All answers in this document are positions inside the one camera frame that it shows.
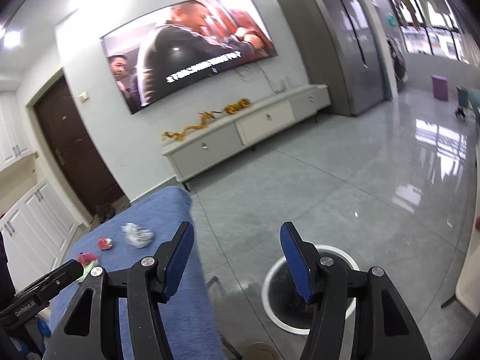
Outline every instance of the drawer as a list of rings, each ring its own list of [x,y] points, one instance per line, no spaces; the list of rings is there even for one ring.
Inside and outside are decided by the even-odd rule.
[[[289,101],[272,105],[237,122],[243,142],[255,143],[295,122]]]
[[[300,93],[289,101],[297,121],[305,119],[331,104],[328,88]]]
[[[237,129],[231,124],[182,147],[171,155],[171,159],[186,178],[242,150],[242,147]]]

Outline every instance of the tv screen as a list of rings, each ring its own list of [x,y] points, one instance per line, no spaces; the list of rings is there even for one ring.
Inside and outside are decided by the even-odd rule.
[[[189,0],[102,38],[132,114],[196,81],[277,55],[252,0]]]

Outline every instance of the gray refrigerator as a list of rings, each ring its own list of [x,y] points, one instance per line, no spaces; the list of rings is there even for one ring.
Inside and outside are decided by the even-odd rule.
[[[331,111],[359,115],[385,96],[374,36],[358,0],[278,0],[312,84],[326,84]]]

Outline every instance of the light switch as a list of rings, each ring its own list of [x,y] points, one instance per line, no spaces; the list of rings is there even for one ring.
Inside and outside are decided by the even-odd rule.
[[[83,92],[78,97],[80,98],[80,103],[85,103],[90,98],[88,92]]]

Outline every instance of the tv stand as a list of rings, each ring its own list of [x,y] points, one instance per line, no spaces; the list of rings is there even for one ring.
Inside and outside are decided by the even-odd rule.
[[[183,183],[285,128],[316,115],[331,103],[326,85],[303,85],[266,97],[168,143],[162,152]]]

